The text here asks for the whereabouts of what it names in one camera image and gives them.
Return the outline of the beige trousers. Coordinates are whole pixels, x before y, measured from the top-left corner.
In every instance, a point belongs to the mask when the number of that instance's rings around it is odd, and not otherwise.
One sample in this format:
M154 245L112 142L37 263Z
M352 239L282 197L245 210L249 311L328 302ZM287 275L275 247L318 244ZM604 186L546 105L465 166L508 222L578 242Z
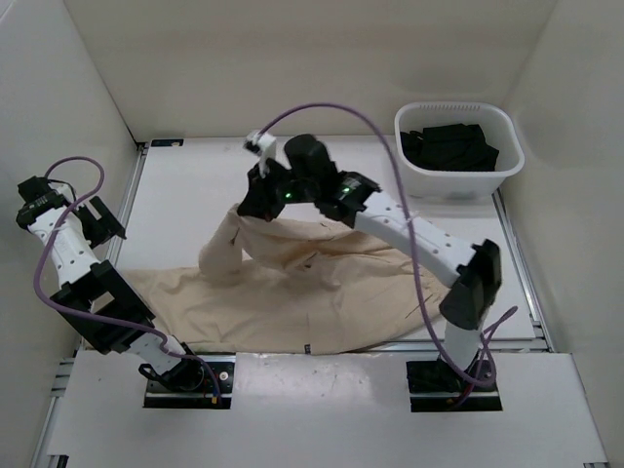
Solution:
M420 330L447 289L377 238L322 220L229 211L196 265L125 279L195 352L328 355Z

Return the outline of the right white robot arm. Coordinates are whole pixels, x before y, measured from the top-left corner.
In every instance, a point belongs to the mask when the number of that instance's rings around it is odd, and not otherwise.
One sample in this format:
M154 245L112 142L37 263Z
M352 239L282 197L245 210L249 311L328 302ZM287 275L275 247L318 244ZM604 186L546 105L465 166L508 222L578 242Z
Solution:
M423 389L460 392L494 385L495 365L483 332L502 283L500 248L493 241L471 244L411 214L372 179L339 170L315 136L287 141L287 167L277 162L277 140L269 134L249 134L244 147L258 161L248 172L238 215L272 221L287 205L311 204L324 217L411 255L448 288L439 306L445 337L435 342L437 362L426 365L420 377Z

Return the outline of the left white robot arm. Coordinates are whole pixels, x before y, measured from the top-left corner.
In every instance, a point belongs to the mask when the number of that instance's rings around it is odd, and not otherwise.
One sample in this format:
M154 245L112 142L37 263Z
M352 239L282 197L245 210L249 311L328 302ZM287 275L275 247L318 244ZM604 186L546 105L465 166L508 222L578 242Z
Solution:
M18 185L23 206L17 224L42 243L52 234L51 257L59 290L49 297L53 307L92 347L106 355L131 353L141 357L138 371L172 392L199 391L210 378L195 353L173 336L162 349L155 334L155 315L140 295L108 260L99 260L93 248L125 228L98 196L91 205L79 205L59 228L56 222L74 195L70 185L33 176Z

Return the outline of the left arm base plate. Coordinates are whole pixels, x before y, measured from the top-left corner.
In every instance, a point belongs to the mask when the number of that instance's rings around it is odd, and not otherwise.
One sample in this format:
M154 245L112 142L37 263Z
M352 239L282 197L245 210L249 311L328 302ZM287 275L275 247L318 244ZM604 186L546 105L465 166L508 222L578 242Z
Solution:
M148 378L143 406L158 410L229 410L233 399L236 358L234 355L204 355L202 359L211 368L218 383L218 396L215 382L203 367L189 384L177 389L169 389L160 381Z

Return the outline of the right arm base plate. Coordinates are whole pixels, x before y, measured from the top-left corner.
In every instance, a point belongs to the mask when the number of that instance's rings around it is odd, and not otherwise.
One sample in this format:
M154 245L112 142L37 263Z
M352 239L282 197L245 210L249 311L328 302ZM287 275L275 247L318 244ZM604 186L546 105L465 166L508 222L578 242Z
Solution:
M503 411L496 384L474 386L442 360L408 361L406 368L412 413Z

